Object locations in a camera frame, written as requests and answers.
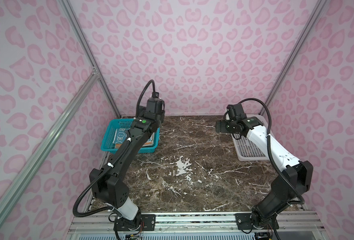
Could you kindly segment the white plastic basket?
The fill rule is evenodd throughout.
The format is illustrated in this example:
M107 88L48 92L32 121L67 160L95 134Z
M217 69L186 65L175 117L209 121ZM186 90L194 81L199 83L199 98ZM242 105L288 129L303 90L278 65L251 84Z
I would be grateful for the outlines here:
M235 138L232 136L232 140L239 161L268 161L269 160L264 155L264 153L253 142L251 142L247 138L235 134Z

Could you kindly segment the blue patterned towel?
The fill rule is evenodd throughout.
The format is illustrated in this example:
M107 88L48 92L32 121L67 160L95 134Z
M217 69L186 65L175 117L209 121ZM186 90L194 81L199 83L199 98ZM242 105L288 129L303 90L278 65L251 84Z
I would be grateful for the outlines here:
M127 129L117 129L115 133L115 137L113 140L113 148L118 149L124 140L127 138L126 134ZM143 147L152 147L154 145L155 133L151 135L151 137L144 143Z

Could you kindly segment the teal plastic basket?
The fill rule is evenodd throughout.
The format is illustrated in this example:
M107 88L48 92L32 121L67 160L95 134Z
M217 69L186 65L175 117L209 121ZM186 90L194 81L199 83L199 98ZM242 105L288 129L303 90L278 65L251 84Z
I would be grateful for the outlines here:
M101 150L105 152L110 152L111 154L115 154L118 149L113 148L113 140L115 137L115 133L117 129L127 129L129 130L132 126L133 119L115 119L112 120L107 128L107 131L104 135L102 145L101 145ZM160 140L160 128L158 128L157 132L155 133L155 138L154 138L154 145L152 147L141 147L139 150L140 154L145 154L145 153L154 153Z

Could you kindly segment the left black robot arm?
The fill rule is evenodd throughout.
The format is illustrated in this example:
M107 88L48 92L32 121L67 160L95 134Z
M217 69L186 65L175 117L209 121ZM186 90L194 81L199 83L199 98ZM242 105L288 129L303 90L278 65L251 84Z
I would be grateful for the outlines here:
M145 114L132 121L126 136L112 161L100 170L92 170L90 180L92 193L96 199L112 207L122 218L134 221L138 217L139 207L129 197L129 187L124 183L126 173L141 147L157 132L165 115Z

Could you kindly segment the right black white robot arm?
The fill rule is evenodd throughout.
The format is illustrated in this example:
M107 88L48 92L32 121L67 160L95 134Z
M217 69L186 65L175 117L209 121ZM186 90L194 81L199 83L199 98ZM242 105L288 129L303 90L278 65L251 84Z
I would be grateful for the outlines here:
M262 229L272 226L282 211L305 203L303 194L310 189L313 165L286 150L258 118L219 120L216 122L216 132L247 138L269 159L278 174L271 183L268 195L252 208L250 222L253 227Z

